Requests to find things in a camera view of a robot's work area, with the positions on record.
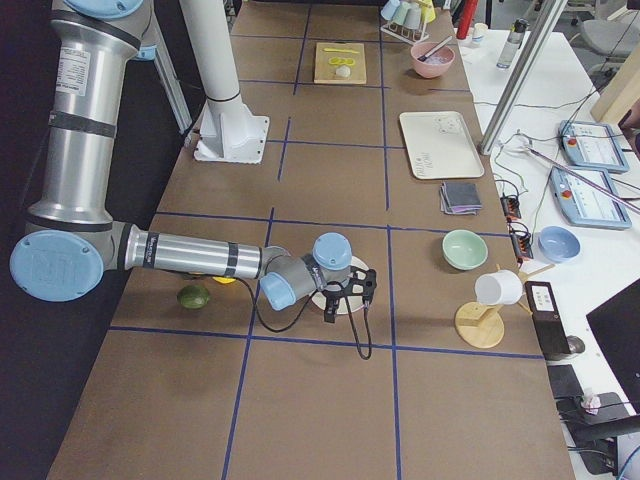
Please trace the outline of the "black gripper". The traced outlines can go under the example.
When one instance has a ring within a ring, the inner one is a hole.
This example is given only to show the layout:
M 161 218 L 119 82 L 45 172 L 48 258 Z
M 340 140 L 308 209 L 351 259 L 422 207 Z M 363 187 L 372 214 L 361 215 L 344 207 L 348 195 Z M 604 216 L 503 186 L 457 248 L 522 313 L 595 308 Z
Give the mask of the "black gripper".
M 322 291 L 325 298 L 324 321 L 335 321 L 338 306 L 344 298 L 344 286 L 340 282 L 329 282 Z

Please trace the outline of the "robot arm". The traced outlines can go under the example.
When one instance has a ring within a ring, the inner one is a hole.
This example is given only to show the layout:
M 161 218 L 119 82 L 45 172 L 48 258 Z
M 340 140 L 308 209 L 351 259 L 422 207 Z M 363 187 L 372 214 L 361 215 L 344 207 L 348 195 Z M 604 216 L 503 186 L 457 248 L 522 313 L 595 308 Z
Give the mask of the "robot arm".
M 50 302 L 77 299 L 108 270 L 134 267 L 255 279 L 275 310 L 323 293 L 337 303 L 355 281 L 352 250 L 327 233 L 309 254 L 280 247 L 143 231 L 115 221 L 105 199 L 125 67 L 148 47 L 167 76 L 172 64 L 150 1 L 56 1 L 51 23 L 60 41 L 54 107 L 41 199 L 26 216 L 26 235 L 10 257 L 15 283 Z

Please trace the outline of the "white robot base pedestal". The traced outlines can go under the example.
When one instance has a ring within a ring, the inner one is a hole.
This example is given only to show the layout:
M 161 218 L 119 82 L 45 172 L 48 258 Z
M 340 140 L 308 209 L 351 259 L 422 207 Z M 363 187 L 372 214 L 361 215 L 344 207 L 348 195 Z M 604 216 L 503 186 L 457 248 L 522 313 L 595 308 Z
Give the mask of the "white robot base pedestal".
M 194 151 L 198 161 L 258 164 L 270 119 L 244 103 L 221 1 L 180 3 L 207 97 Z

